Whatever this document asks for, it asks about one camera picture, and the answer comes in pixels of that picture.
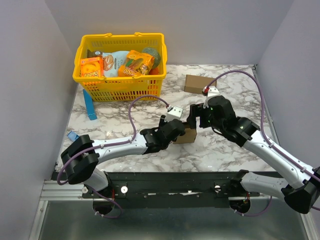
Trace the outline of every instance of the yellow basket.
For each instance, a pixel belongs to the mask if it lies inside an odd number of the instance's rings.
[[[113,53],[116,51],[136,50],[145,47],[155,48],[161,55],[158,75],[141,75],[133,77],[81,77],[80,60],[87,58],[87,51]],[[140,33],[133,35],[94,34],[82,37],[81,44],[74,59],[73,79],[80,83],[94,101],[131,101],[150,94],[160,96],[161,87],[166,77],[167,47],[162,33]],[[154,100],[144,97],[142,100]]]

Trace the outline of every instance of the brown cardboard box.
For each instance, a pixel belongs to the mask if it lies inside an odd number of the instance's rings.
[[[186,75],[184,83],[184,91],[192,94],[202,94],[202,90],[213,80],[212,77]]]
[[[184,123],[184,127],[185,134],[183,136],[178,136],[173,144],[192,144],[195,142],[197,137],[197,130],[191,129],[186,122]]]

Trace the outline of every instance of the marble surface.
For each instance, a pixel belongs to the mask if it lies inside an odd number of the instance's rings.
[[[167,75],[162,85],[161,97],[172,106],[183,108],[183,121],[189,115],[189,105],[203,103],[199,94],[184,92],[187,74],[216,77],[229,70],[243,70],[253,74],[247,65],[167,65]],[[217,88],[232,103],[237,116],[247,117],[259,124],[260,95],[255,83],[241,73],[228,74],[217,82]],[[66,132],[75,131],[78,135],[89,134],[91,139],[105,140],[128,137],[133,134],[128,120],[129,101],[95,102],[97,120],[87,117],[82,87],[79,85],[75,96]],[[166,113],[160,101],[139,101],[132,109],[132,117],[137,130],[153,128],[159,118]],[[265,119],[265,131],[271,136]],[[72,142],[65,137],[61,151]],[[60,158],[56,170],[62,167]],[[131,155],[106,161],[98,165],[107,172],[205,172],[205,171],[273,171],[254,154],[227,141],[211,129],[197,129],[194,143],[171,144],[166,150],[148,155]]]

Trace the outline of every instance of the blue object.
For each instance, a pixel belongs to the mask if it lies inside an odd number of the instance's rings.
[[[85,102],[85,107],[86,107],[86,114],[88,115],[90,120],[96,120],[97,115],[95,112],[95,107],[94,107],[94,102],[92,101],[91,96],[89,93],[87,93],[86,90],[83,91],[83,96],[84,96],[84,102]]]
[[[74,131],[69,132],[66,135],[72,142],[74,142],[75,140],[77,140],[79,138],[79,135],[76,134]]]

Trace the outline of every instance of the white wall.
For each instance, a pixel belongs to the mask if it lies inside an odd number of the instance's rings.
[[[161,32],[169,64],[256,64],[293,0],[45,0],[70,49],[86,34]]]
[[[73,54],[43,0],[1,1],[0,235],[26,240],[73,102]]]
[[[257,68],[281,146],[314,167],[320,166],[319,13],[319,0],[295,0]],[[320,230],[320,213],[314,217]]]

